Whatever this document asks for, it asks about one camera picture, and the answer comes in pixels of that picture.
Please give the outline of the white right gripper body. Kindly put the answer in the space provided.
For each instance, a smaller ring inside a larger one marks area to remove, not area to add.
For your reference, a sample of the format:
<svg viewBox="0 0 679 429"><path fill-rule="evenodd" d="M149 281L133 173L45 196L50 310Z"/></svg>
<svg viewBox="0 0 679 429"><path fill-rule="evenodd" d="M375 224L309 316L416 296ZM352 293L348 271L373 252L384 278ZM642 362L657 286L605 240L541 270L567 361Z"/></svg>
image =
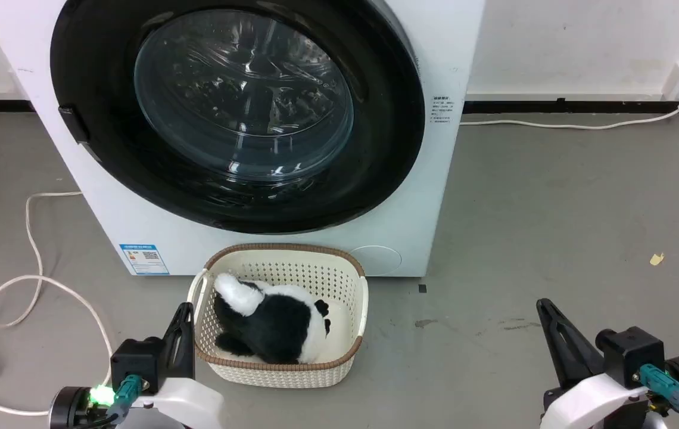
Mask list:
<svg viewBox="0 0 679 429"><path fill-rule="evenodd" d="M631 402L644 399L647 388L627 389L605 373L586 378L555 399L541 419L541 428L590 428Z"/></svg>

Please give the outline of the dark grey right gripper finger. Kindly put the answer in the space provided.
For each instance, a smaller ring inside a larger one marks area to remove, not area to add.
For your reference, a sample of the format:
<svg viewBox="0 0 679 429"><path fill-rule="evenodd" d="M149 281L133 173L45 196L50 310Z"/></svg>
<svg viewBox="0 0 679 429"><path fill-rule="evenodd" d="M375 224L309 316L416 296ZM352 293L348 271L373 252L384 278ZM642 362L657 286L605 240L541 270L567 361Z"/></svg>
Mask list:
<svg viewBox="0 0 679 429"><path fill-rule="evenodd" d="M559 388L604 372L604 358L550 299L536 302L539 321L555 368Z"/></svg>

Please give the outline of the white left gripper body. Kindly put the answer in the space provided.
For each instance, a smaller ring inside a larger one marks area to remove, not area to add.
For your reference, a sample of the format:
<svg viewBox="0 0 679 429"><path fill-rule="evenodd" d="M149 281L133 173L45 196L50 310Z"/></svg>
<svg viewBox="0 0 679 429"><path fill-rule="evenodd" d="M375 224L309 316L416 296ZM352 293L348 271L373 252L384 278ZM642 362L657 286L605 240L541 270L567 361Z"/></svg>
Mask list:
<svg viewBox="0 0 679 429"><path fill-rule="evenodd" d="M130 409L130 428L222 428L222 394L193 378L166 378Z"/></svg>

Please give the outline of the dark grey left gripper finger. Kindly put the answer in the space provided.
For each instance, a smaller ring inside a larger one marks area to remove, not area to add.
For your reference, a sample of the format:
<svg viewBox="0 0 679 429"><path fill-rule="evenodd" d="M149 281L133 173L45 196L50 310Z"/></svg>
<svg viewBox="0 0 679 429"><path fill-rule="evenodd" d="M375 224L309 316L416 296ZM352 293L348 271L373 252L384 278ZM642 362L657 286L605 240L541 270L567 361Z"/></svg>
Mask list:
<svg viewBox="0 0 679 429"><path fill-rule="evenodd" d="M163 337L163 377L195 379L194 305L181 303Z"/></svg>

